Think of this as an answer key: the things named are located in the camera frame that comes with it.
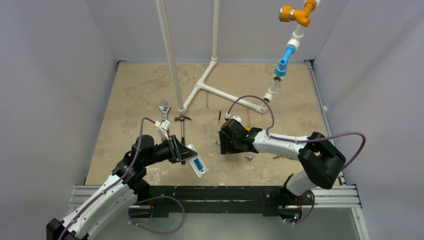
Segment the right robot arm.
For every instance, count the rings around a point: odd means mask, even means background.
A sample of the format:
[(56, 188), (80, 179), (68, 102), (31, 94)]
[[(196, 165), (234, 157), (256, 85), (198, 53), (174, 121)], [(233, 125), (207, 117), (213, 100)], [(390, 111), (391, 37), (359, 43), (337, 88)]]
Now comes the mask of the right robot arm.
[(228, 119), (218, 132), (221, 154), (266, 153), (300, 162), (302, 170), (289, 177), (280, 196), (288, 204), (315, 188), (331, 189), (346, 163), (346, 157), (319, 132), (310, 136), (272, 134), (265, 129), (245, 128)]

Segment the blue battery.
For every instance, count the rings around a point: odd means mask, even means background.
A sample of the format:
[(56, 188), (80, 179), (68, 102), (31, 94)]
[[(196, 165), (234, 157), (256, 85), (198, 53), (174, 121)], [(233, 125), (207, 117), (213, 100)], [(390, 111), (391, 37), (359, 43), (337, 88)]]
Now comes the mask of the blue battery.
[(203, 166), (202, 166), (201, 162), (200, 162), (198, 159), (195, 159), (193, 162), (194, 162), (194, 164), (195, 164), (196, 168), (197, 168), (199, 171), (201, 171), (201, 170), (203, 169)]
[(202, 171), (203, 171), (203, 169), (204, 169), (204, 167), (203, 167), (202, 163), (200, 162), (200, 160), (199, 160), (199, 159), (196, 159), (196, 160), (194, 160), (194, 163), (195, 163), (195, 165), (196, 165), (197, 169), (198, 169), (200, 172), (202, 172)]

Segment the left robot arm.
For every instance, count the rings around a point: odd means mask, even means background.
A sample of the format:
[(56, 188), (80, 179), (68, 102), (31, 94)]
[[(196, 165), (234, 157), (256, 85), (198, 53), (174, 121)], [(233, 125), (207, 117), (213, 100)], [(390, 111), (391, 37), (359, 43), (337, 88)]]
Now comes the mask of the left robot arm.
[(62, 220), (52, 219), (46, 226), (48, 240), (92, 240), (116, 215), (132, 205), (153, 207), (166, 196), (151, 194), (144, 180), (147, 167), (163, 161), (189, 163), (198, 177), (205, 165), (192, 144), (183, 145), (175, 135), (155, 144), (150, 135), (140, 135), (111, 175), (84, 203)]

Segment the white remote control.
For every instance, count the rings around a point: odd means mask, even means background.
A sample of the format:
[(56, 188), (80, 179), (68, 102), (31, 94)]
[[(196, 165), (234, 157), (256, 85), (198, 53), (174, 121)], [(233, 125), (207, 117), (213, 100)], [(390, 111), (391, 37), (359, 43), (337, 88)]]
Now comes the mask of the white remote control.
[(200, 179), (209, 172), (208, 168), (198, 153), (196, 156), (189, 158), (187, 163), (189, 163), (196, 176)]

